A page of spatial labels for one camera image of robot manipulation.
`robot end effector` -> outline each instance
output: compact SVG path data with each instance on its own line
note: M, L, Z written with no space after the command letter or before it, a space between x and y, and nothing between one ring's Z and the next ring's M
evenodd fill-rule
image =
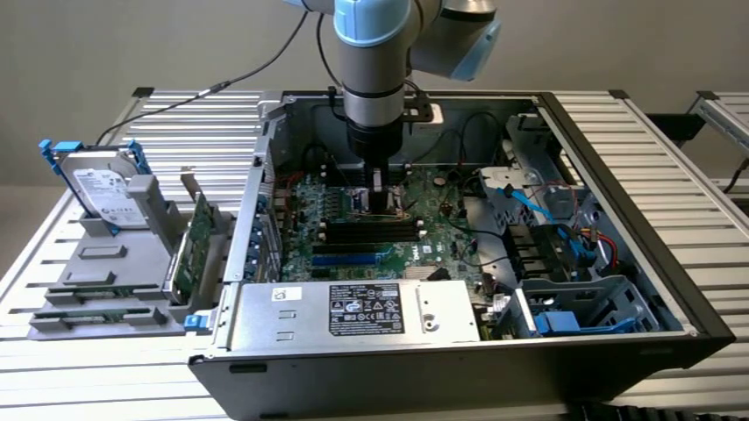
M496 42L496 7L490 0L285 1L334 15L348 145L378 191L412 119L403 115L403 81L412 69L472 80Z

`white label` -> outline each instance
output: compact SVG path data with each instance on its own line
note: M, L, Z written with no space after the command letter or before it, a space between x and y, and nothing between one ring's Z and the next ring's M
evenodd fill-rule
M101 219L120 228L147 225L120 174L108 169L76 169L72 175Z
M301 299L301 287L273 288L271 301L297 301Z

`green circuit board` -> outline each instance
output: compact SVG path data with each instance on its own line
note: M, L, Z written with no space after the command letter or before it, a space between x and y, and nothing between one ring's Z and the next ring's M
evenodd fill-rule
M472 288L480 280L480 270L459 261L459 255L452 253L450 245L455 242L462 251L470 245L471 237L450 226L439 213L442 201L456 209L456 190L450 186L438 187L434 179L447 180L446 171L436 168L419 168L407 176L398 186L396 200L400 210L396 215L387 217L364 216L354 206L351 189L327 187L323 181L307 176L293 188L293 196L288 200L289 212L304 214L304 221L297 222L292 229L289 219L285 218L281 230L284 244L284 260L281 280L284 282L308 282L315 280L386 280L420 279L438 268L446 268L451 279L464 280ZM388 220L408 220L420 218L426 235L418 242L380 243L380 253L376 254L376 264L371 266L312 266L312 247L324 242L317 238L319 221L327 218L332 222L371 222ZM478 257L466 253L467 261L476 261ZM324 269L327 276L312 276L313 269Z

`motherboard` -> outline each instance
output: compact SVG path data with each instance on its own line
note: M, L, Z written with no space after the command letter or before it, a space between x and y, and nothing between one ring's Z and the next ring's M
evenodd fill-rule
M472 288L480 280L471 266L475 241L452 226L466 224L458 184L454 170L415 168L390 188L387 212L375 215L364 189L331 187L320 175L300 177L281 204L289 215L281 281L436 278L464 280Z

